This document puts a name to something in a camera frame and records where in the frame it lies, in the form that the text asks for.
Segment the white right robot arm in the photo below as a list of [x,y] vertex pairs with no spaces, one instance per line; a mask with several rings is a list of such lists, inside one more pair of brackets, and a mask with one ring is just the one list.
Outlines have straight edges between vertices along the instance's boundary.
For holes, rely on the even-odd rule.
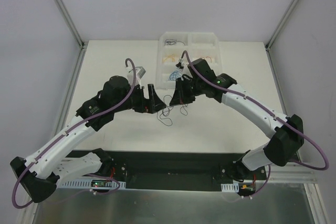
[[270,139],[267,144],[247,151],[237,161],[234,170],[240,178],[250,178],[262,166],[285,166],[292,160],[304,143],[303,137],[296,133],[303,131],[299,116],[287,116],[253,103],[234,78],[225,73],[217,76],[204,59],[193,61],[188,69],[190,76],[183,74],[175,80],[171,106],[190,104],[197,96],[206,95],[242,114]]

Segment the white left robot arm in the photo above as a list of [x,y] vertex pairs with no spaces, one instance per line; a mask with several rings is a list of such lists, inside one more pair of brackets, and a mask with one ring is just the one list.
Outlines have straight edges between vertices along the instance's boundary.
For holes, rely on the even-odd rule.
[[153,84],[148,84],[148,93],[148,98],[145,98],[140,84],[132,86],[125,77],[111,77],[103,89],[84,102],[70,123],[47,144],[26,158],[15,157],[10,162],[17,177],[14,187],[22,185],[31,201],[39,203],[49,198],[58,186],[77,177],[87,174],[111,176],[114,167],[112,158],[101,148],[69,162],[63,162],[63,158],[110,123],[117,112],[133,110],[154,114],[166,108]]

